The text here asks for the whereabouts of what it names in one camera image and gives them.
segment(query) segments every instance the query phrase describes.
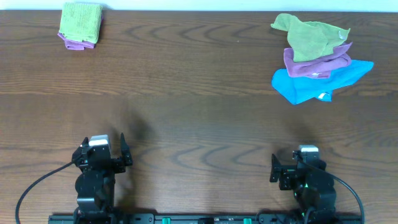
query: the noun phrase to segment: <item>cloth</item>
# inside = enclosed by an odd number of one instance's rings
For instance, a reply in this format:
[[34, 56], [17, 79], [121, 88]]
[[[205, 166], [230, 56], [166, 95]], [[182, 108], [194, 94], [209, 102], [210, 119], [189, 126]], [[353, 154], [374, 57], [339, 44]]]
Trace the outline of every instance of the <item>cloth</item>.
[[293, 62], [293, 49], [284, 52], [284, 61], [290, 77], [329, 78], [332, 70], [351, 64], [351, 58], [346, 54], [353, 43], [343, 44], [333, 49], [333, 54], [308, 62]]
[[307, 62], [333, 54], [333, 48], [348, 37], [344, 30], [322, 22], [302, 22], [297, 17], [281, 13], [272, 28], [287, 31], [287, 41], [294, 51], [294, 62]]
[[102, 6], [67, 2], [63, 5], [59, 32], [68, 40], [96, 44], [100, 34]]
[[311, 98], [331, 101], [332, 90], [353, 85], [373, 68], [373, 62], [352, 60], [351, 65], [331, 71], [328, 79], [291, 78], [286, 69], [279, 69], [272, 78], [272, 86], [293, 105]]
[[65, 41], [65, 47], [68, 50], [84, 50], [85, 48], [93, 49], [95, 46], [95, 44], [88, 41], [79, 42], [74, 40], [68, 40], [61, 33], [58, 33], [58, 36], [61, 37], [63, 41]]

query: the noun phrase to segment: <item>wood grain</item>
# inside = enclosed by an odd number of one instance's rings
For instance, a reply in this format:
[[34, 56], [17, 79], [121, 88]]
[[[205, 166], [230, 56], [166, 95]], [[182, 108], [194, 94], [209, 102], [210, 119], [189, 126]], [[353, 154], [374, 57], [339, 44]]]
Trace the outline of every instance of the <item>wood grain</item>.
[[[332, 103], [290, 105], [271, 87], [284, 67], [277, 12], [105, 11], [94, 50], [66, 50], [60, 11], [0, 11], [0, 223], [21, 193], [70, 161], [85, 136], [123, 131], [134, 167], [116, 204], [159, 213], [296, 208], [269, 183], [271, 154], [292, 162], [316, 144], [328, 170], [359, 193], [367, 223], [398, 219], [398, 14], [294, 13], [351, 28], [353, 59], [375, 67]], [[76, 207], [76, 167], [25, 198], [23, 223]], [[339, 211], [358, 212], [337, 185]]]

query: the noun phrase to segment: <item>stack of towels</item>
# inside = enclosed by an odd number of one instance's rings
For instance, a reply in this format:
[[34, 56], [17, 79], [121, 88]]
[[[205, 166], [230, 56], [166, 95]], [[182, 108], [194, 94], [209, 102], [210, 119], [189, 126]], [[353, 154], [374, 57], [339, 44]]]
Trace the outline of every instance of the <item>stack of towels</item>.
[[68, 50], [93, 49], [100, 35], [102, 6], [65, 3], [58, 36]]
[[287, 31], [292, 48], [284, 51], [286, 69], [279, 69], [272, 86], [293, 105], [311, 98], [331, 101], [333, 90], [352, 85], [373, 68], [373, 62], [351, 60], [349, 29], [322, 22], [302, 22], [279, 14], [272, 28]]

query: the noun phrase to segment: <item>light green towel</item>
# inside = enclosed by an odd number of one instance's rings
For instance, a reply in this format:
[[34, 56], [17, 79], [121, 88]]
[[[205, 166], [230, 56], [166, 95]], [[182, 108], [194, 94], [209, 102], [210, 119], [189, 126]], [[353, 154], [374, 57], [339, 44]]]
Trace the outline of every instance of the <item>light green towel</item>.
[[294, 51], [294, 62], [306, 62], [333, 54], [348, 37], [344, 30], [322, 22], [302, 22], [290, 14], [281, 13], [272, 28], [287, 31], [287, 41]]
[[102, 6], [98, 4], [65, 3], [60, 33], [66, 39], [96, 44], [100, 34]]

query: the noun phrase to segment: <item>white wall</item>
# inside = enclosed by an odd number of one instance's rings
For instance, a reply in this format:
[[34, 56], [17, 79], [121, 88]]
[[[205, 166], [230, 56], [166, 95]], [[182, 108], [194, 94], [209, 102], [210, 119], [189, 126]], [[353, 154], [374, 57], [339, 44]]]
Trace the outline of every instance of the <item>white wall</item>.
[[398, 0], [0, 0], [0, 9], [61, 9], [65, 2], [115, 10], [398, 12]]

